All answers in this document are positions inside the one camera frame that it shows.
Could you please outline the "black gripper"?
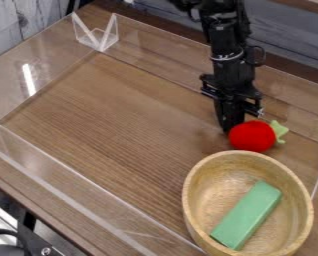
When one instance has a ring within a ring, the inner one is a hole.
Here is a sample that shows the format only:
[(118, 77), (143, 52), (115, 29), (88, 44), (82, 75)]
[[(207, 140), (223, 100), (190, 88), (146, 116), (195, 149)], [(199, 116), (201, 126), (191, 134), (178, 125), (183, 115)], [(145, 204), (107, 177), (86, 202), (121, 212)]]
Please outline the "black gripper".
[(213, 74), (202, 74), (201, 91), (214, 99), (214, 108), (222, 130), (227, 132), (245, 122), (247, 115), (262, 115), (262, 92), (254, 85), (255, 69), (263, 65), (263, 49), (213, 51)]

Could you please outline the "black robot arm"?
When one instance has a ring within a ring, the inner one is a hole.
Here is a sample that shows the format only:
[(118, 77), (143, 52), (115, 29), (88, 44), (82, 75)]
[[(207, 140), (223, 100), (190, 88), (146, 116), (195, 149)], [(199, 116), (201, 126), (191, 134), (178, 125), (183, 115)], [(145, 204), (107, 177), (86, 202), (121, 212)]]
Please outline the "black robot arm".
[(254, 86), (255, 68), (263, 65), (255, 60), (257, 46), (247, 44), (251, 34), (250, 20), (243, 0), (167, 0), (194, 22), (202, 24), (211, 48), (210, 60), (214, 73), (202, 74), (201, 92), (214, 100), (217, 118), (222, 130), (230, 130), (245, 122), (247, 114), (262, 113), (262, 93)]

